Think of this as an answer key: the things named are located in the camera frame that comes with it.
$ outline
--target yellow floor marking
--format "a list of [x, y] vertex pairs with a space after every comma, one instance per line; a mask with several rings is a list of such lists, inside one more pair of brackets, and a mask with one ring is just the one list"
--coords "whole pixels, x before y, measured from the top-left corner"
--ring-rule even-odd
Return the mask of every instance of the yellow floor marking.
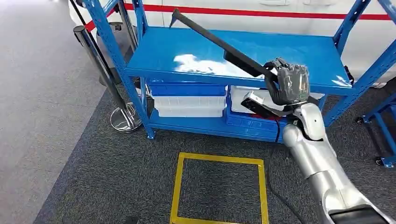
[[176, 168], [175, 188], [173, 189], [172, 207], [170, 211], [170, 224], [236, 224], [229, 222], [183, 218], [177, 216], [177, 210], [179, 207], [179, 199], [180, 199], [180, 189], [182, 186], [184, 159], [234, 162], [234, 163], [257, 165], [258, 173], [259, 173], [260, 206], [261, 206], [261, 216], [262, 216], [261, 219], [262, 219], [262, 224], [268, 224], [268, 204], [267, 204], [267, 192], [265, 189], [265, 174], [264, 174], [263, 160], [241, 158], [241, 157], [218, 156], [218, 155], [193, 154], [193, 153], [179, 153], [179, 159], [177, 160], [177, 168]]

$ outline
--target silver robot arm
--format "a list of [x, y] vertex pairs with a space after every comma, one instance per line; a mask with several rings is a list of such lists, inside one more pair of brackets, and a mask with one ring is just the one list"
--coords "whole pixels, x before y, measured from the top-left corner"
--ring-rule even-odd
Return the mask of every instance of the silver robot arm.
[[323, 224], [396, 224], [349, 180], [331, 146], [319, 108], [302, 104], [294, 113], [303, 128], [289, 124], [283, 141], [309, 182]]

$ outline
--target storage bin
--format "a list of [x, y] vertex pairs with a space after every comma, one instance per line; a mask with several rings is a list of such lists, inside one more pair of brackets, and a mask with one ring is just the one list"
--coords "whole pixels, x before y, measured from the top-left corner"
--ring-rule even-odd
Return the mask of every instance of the storage bin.
[[222, 117], [226, 97], [153, 97], [160, 117]]
[[162, 82], [149, 80], [148, 85], [153, 97], [157, 96], [225, 96], [226, 87], [216, 84], [195, 82]]
[[[231, 97], [227, 98], [226, 122], [228, 125], [239, 126], [244, 128], [247, 134], [273, 138], [275, 140], [278, 126], [274, 120], [255, 118], [252, 114], [231, 111]], [[287, 125], [286, 119], [281, 118], [279, 121], [280, 134], [278, 142], [282, 142], [282, 130]]]

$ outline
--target caster wheel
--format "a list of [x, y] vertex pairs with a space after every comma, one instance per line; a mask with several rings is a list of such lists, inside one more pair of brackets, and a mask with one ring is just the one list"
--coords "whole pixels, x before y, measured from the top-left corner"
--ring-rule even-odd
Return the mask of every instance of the caster wheel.
[[382, 162], [382, 159], [381, 159], [381, 157], [379, 157], [379, 156], [375, 158], [375, 163], [376, 163], [378, 166], [381, 166], [381, 167], [384, 166], [384, 164], [383, 164], [383, 162]]
[[358, 118], [355, 119], [355, 122], [361, 125], [361, 124], [364, 123], [364, 120], [363, 120], [362, 117], [358, 117]]

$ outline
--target carpet floor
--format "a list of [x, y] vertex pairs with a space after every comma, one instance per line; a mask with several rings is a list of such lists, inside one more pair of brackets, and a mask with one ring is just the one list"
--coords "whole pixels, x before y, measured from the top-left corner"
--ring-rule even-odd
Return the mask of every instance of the carpet floor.
[[[387, 146], [375, 122], [368, 128], [354, 119], [385, 99], [395, 83], [370, 89], [326, 130], [352, 182], [394, 218], [396, 173], [373, 161], [375, 156], [388, 153]], [[325, 110], [336, 102], [337, 97], [329, 97]], [[275, 150], [269, 171], [273, 188], [307, 223], [317, 223], [309, 186], [284, 145], [165, 130], [158, 130], [156, 138], [148, 140], [143, 128], [132, 134], [113, 130], [109, 115], [114, 108], [106, 92], [35, 224], [166, 224], [180, 152], [257, 158], [267, 166], [270, 149]], [[387, 115], [385, 119], [395, 130], [396, 124]], [[299, 223], [268, 189], [267, 202], [272, 224]], [[186, 159], [178, 216], [261, 223], [257, 166]]]

